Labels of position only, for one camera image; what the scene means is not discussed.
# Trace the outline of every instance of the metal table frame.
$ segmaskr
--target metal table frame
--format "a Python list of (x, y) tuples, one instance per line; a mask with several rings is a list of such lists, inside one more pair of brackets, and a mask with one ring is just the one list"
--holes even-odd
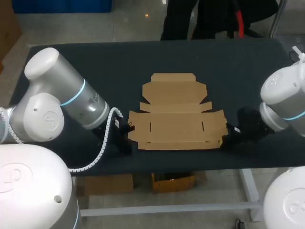
[(279, 3), (278, 11), (275, 14), (275, 18), (272, 22), (271, 29), (270, 29), (270, 32), (269, 32), (269, 37), (270, 38), (274, 38), (274, 36), (275, 36), (278, 23), (279, 23), (280, 18), (281, 18), (282, 14), (285, 10), (286, 4), (287, 4), (287, 0), (281, 0), (280, 3)]
[(161, 206), (144, 206), (144, 207), (126, 207), (126, 208), (98, 208), (82, 209), (82, 217), (92, 216), (112, 216), (112, 215), (130, 215), (146, 214), (161, 212), (188, 212), (188, 211), (216, 211), (216, 210), (240, 210), (250, 209), (250, 216), (253, 222), (263, 220), (263, 202), (264, 196), (271, 183), (288, 168), (278, 168), (272, 177), (263, 196), (259, 196), (251, 169), (240, 169), (243, 181), (243, 187), (247, 195), (247, 202), (240, 203), (221, 203), (221, 204), (186, 204), (186, 205), (161, 205)]

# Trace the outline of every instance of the person's leg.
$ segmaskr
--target person's leg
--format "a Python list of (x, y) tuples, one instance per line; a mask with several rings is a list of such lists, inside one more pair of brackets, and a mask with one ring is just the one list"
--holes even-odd
[(193, 39), (213, 39), (224, 29), (229, 0), (199, 0)]
[(162, 40), (186, 40), (190, 17), (197, 0), (168, 0)]

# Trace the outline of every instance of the dark table surface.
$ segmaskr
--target dark table surface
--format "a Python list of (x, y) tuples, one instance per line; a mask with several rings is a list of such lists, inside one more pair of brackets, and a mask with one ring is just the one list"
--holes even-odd
[[(282, 46), (271, 39), (206, 40), (171, 42), (90, 43), (36, 46), (56, 48), (108, 102), (125, 117), (139, 111), (142, 85), (153, 73), (194, 73), (207, 85), (205, 102), (213, 110), (224, 110), (227, 121), (236, 125), (242, 106), (258, 108), (260, 90), (274, 71), (291, 65)], [(22, 72), (11, 104), (20, 101), (29, 85)], [(68, 167), (90, 163), (100, 150), (99, 140), (65, 114), (62, 134), (39, 143), (58, 154)], [(142, 151), (134, 143), (132, 156), (115, 149), (79, 176), (101, 174), (184, 172), (208, 169), (294, 167), (305, 165), (305, 139), (292, 129), (269, 135), (258, 144), (240, 144), (234, 150)]]

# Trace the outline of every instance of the gray floor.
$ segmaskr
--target gray floor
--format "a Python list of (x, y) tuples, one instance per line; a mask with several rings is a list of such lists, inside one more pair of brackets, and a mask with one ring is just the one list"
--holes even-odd
[[(303, 0), (289, 0), (278, 33), (305, 33), (302, 24)], [(20, 14), (23, 35), (3, 60), (0, 75), (0, 105), (6, 106), (14, 91), (29, 48), (33, 45), (79, 42), (157, 41), (160, 39), (166, 5), (162, 0), (116, 0), (113, 11), (105, 14)], [(190, 34), (195, 26), (191, 18)], [(252, 29), (267, 35), (273, 18), (254, 23)], [(254, 179), (263, 192), (275, 169), (253, 169)], [(198, 181), (187, 192), (152, 194), (148, 179), (142, 176), (133, 193), (91, 196), (89, 208), (145, 205), (240, 202), (244, 199), (238, 171), (207, 171), (207, 181)], [(92, 217), (85, 229), (111, 228), (209, 228), (232, 229), (235, 218), (246, 221), (248, 229), (265, 229), (264, 222), (252, 223), (248, 211), (162, 213), (147, 215)]]

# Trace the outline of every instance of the flattened cardboard box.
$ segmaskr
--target flattened cardboard box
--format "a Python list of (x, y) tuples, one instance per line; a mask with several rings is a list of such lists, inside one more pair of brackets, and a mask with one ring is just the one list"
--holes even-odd
[(219, 148), (226, 135), (224, 111), (206, 112), (212, 102), (200, 104), (207, 96), (206, 86), (192, 73), (155, 73), (143, 85), (140, 103), (149, 113), (129, 112), (135, 130), (128, 134), (138, 149), (183, 150)]

